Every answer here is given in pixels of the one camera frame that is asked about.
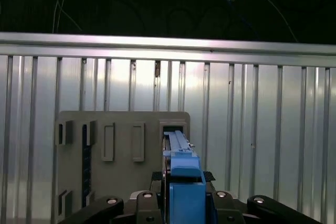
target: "corrugated metal wall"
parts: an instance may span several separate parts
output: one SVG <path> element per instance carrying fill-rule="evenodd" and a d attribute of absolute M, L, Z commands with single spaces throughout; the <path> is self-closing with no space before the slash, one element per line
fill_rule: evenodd
<path fill-rule="evenodd" d="M 1 223 L 50 222 L 63 110 L 186 111 L 218 190 L 336 223 L 336 68 L 274 63 L 0 56 Z"/>

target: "rectangular slot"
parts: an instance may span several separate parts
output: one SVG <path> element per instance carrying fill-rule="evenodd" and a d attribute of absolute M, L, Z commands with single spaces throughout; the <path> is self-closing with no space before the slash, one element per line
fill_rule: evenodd
<path fill-rule="evenodd" d="M 181 131 L 183 133 L 183 126 L 172 125 L 172 126 L 163 126 L 163 132 L 175 132 Z"/>
<path fill-rule="evenodd" d="M 63 124 L 58 125 L 58 143 L 63 143 Z"/>
<path fill-rule="evenodd" d="M 65 190 L 58 196 L 59 220 L 64 220 L 72 214 L 72 191 Z"/>
<path fill-rule="evenodd" d="M 185 134 L 185 137 L 189 140 L 189 134 L 187 129 L 187 124 L 183 120 L 178 119 L 170 119 L 170 120 L 160 120 L 160 132 L 159 132 L 159 140 L 163 140 L 164 132 L 174 132 L 181 131 Z"/>
<path fill-rule="evenodd" d="M 73 121 L 65 121 L 56 124 L 55 141 L 57 145 L 65 145 L 72 143 L 73 137 Z"/>
<path fill-rule="evenodd" d="M 82 207 L 86 207 L 91 191 L 91 145 L 88 144 L 88 127 L 82 127 Z"/>
<path fill-rule="evenodd" d="M 134 124 L 132 127 L 132 157 L 134 162 L 144 161 L 144 123 Z"/>
<path fill-rule="evenodd" d="M 114 124 L 104 126 L 102 139 L 102 160 L 113 161 L 114 158 Z"/>
<path fill-rule="evenodd" d="M 86 127 L 86 145 L 92 145 L 95 142 L 96 122 L 91 121 L 84 124 Z"/>
<path fill-rule="evenodd" d="M 61 215 L 62 214 L 62 197 L 64 194 L 66 194 L 67 191 L 65 190 L 63 193 L 61 193 L 59 196 L 58 196 L 58 215 Z"/>

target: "metal bar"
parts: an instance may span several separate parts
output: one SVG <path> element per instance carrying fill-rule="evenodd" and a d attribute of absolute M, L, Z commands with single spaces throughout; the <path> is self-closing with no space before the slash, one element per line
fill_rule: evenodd
<path fill-rule="evenodd" d="M 204 63 L 187 62 L 185 66 L 184 110 L 193 120 L 190 123 L 190 140 L 202 160 L 202 126 L 204 104 Z"/>
<path fill-rule="evenodd" d="M 19 154 L 22 133 L 22 100 L 25 60 L 22 56 L 13 57 L 12 100 L 10 103 L 10 133 L 7 177 L 7 221 L 17 219 L 18 186 L 19 186 Z"/>
<path fill-rule="evenodd" d="M 2 181 L 1 181 L 1 216 L 0 223 L 6 222 L 6 208 L 7 208 L 7 179 L 8 179 L 8 154 L 9 154 L 9 138 L 10 138 L 10 129 L 11 129 L 11 117 L 10 117 L 10 108 L 12 100 L 12 78 L 13 78 L 13 58 L 8 56 L 7 58 L 7 73 L 6 73 L 6 96 L 5 96 L 5 107 L 4 107 L 4 142 L 3 142 L 3 156 L 2 156 Z"/>
<path fill-rule="evenodd" d="M 170 69 L 169 111 L 178 111 L 180 93 L 180 62 L 172 61 Z"/>
<path fill-rule="evenodd" d="M 305 117 L 305 148 L 303 150 L 303 185 L 302 213 L 312 217 L 313 187 L 313 133 L 314 133 L 314 101 L 315 101 L 315 68 L 306 69 L 306 117 Z"/>
<path fill-rule="evenodd" d="M 153 111 L 155 61 L 137 60 L 136 62 L 134 110 Z"/>
<path fill-rule="evenodd" d="M 322 202 L 322 163 L 323 163 L 323 129 L 324 129 L 324 88 L 325 68 L 315 69 L 314 80 L 314 120 L 313 120 L 313 186 L 312 186 L 312 209 L 311 216 L 321 221 Z"/>
<path fill-rule="evenodd" d="M 161 61 L 160 62 L 160 104 L 159 111 L 168 111 L 169 110 L 169 62 Z"/>
<path fill-rule="evenodd" d="M 216 189 L 224 190 L 229 65 L 210 63 L 209 82 L 207 169 L 216 178 Z"/>
<path fill-rule="evenodd" d="M 336 69 L 330 69 L 326 223 L 336 222 Z"/>
<path fill-rule="evenodd" d="M 244 65 L 243 66 L 243 79 L 242 79 L 242 97 L 243 97 L 243 105 L 242 105 L 242 118 L 241 118 L 241 160 L 240 160 L 240 168 L 239 168 L 239 199 L 242 202 L 246 202 L 246 200 L 251 196 L 250 184 L 251 184 L 251 170 L 254 162 L 251 161 L 252 153 L 255 148 L 253 148 L 253 65 Z"/>
<path fill-rule="evenodd" d="M 233 116 L 232 116 L 232 155 L 230 173 L 230 191 L 239 197 L 241 139 L 242 139 L 242 107 L 243 107 L 243 65 L 234 66 L 233 85 Z"/>
<path fill-rule="evenodd" d="M 24 46 L 0 44 L 0 54 L 45 57 L 72 58 L 112 58 L 142 60 L 180 60 L 194 62 L 221 62 L 239 64 L 261 64 L 307 67 L 336 67 L 336 58 L 328 55 L 311 56 L 300 54 L 262 54 L 256 52 L 234 53 L 218 51 L 196 51 L 176 49 L 133 49 L 133 48 L 89 48 L 89 47 L 55 47 L 55 46 Z"/>
<path fill-rule="evenodd" d="M 38 59 L 36 82 L 36 104 L 38 106 L 35 108 L 33 177 L 31 187 L 32 223 L 38 220 L 50 221 L 51 218 L 56 72 L 56 58 L 41 57 Z M 64 106 L 62 105 L 60 110 L 66 109 L 66 100 L 63 100 L 62 104 Z"/>
<path fill-rule="evenodd" d="M 106 92 L 109 98 L 109 111 L 127 111 L 130 95 L 130 60 L 111 60 L 110 75 Z"/>
<path fill-rule="evenodd" d="M 278 200 L 293 209 L 298 202 L 301 71 L 300 67 L 283 67 L 282 72 Z"/>
<path fill-rule="evenodd" d="M 203 39 L 175 39 L 151 37 L 121 37 L 121 36 L 90 36 L 90 35 L 53 35 L 0 33 L 2 44 L 27 45 L 59 45 L 59 46 L 91 46 L 91 47 L 144 47 L 144 48 L 181 48 L 181 49 L 209 49 L 238 52 L 274 52 L 277 54 L 310 54 L 335 55 L 336 46 L 316 44 L 294 44 L 273 42 L 250 42 L 232 40 L 203 40 Z"/>
<path fill-rule="evenodd" d="M 273 197 L 278 67 L 259 66 L 258 122 L 254 194 Z"/>

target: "rectangular cutout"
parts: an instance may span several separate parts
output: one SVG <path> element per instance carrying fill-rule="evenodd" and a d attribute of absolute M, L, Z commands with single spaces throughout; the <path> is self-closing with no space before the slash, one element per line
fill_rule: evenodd
<path fill-rule="evenodd" d="M 90 121 L 83 124 L 86 127 L 86 145 L 92 145 L 95 143 L 96 134 L 96 122 Z"/>
<path fill-rule="evenodd" d="M 59 220 L 64 220 L 72 214 L 72 191 L 65 190 L 58 196 Z"/>
<path fill-rule="evenodd" d="M 189 139 L 187 124 L 183 120 L 160 120 L 160 132 L 159 132 L 159 140 L 163 140 L 163 133 L 165 131 L 181 131 L 185 134 L 185 137 Z"/>
<path fill-rule="evenodd" d="M 55 129 L 57 145 L 65 145 L 72 143 L 73 121 L 61 122 Z"/>
<path fill-rule="evenodd" d="M 58 143 L 63 143 L 63 124 L 58 125 Z"/>
<path fill-rule="evenodd" d="M 136 123 L 132 127 L 132 157 L 134 162 L 144 161 L 144 148 L 145 148 L 145 129 L 144 123 Z"/>
<path fill-rule="evenodd" d="M 102 139 L 102 160 L 113 161 L 114 158 L 114 124 L 104 126 Z"/>

